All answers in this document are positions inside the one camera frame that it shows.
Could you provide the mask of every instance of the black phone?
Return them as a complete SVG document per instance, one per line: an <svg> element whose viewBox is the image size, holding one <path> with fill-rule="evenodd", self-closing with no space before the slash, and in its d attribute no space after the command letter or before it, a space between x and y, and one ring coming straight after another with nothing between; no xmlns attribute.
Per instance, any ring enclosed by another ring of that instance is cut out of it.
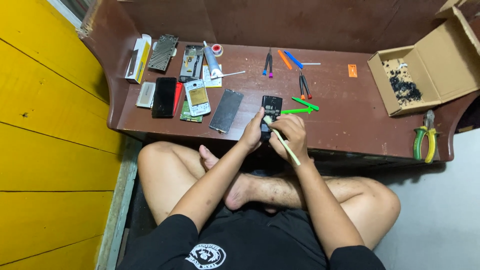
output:
<svg viewBox="0 0 480 270"><path fill-rule="evenodd" d="M152 118L173 117L176 78L157 78L153 97Z"/></svg>
<svg viewBox="0 0 480 270"><path fill-rule="evenodd" d="M262 107L265 108L265 115L269 115L272 118L272 121L276 120L276 117L280 115L282 111L282 98L264 96L262 98ZM262 141L270 139L270 133L272 132L268 127L267 123L262 119L260 122L260 131Z"/></svg>

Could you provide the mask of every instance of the black shorts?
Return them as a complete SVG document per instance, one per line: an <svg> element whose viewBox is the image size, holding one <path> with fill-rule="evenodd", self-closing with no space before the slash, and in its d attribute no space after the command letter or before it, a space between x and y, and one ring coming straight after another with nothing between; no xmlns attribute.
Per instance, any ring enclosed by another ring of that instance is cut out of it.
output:
<svg viewBox="0 0 480 270"><path fill-rule="evenodd" d="M293 238L313 261L327 268L325 252L313 230L312 220L305 211L286 209L276 214L269 214L263 209L262 204L251 202L232 212L221 202L210 216L204 229L238 219L252 219L260 225L280 229Z"/></svg>

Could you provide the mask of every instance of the orange pry tool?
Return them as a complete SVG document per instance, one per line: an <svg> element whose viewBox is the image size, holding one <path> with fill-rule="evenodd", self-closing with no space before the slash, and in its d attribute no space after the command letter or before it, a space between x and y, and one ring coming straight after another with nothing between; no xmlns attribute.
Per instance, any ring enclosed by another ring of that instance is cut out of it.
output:
<svg viewBox="0 0 480 270"><path fill-rule="evenodd" d="M278 54L280 55L280 57L282 58L283 62L285 62L285 65L287 65L287 67L289 69L292 69L292 66L290 65L290 63L288 62L287 58L285 57L285 55L283 55L282 51L278 50Z"/></svg>

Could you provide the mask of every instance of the open cardboard box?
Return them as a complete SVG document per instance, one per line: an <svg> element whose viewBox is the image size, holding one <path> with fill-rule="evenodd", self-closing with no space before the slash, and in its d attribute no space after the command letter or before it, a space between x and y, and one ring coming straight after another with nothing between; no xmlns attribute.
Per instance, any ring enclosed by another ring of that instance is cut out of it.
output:
<svg viewBox="0 0 480 270"><path fill-rule="evenodd" d="M437 13L447 20L413 46L376 52L368 65L389 116L426 111L480 89L480 43L456 7ZM400 104L383 61L403 59L422 101Z"/></svg>

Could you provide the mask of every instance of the knee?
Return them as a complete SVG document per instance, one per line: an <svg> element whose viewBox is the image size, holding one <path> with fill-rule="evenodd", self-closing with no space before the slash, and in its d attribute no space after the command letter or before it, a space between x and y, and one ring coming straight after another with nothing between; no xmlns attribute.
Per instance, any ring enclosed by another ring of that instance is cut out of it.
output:
<svg viewBox="0 0 480 270"><path fill-rule="evenodd" d="M173 153L175 144L169 142L154 142L151 143L138 154L138 163L144 163L147 160L156 160L168 153Z"/></svg>
<svg viewBox="0 0 480 270"><path fill-rule="evenodd" d="M376 208L396 220L400 214L401 205L395 192L374 179L358 177L357 180L363 186L364 194L375 203Z"/></svg>

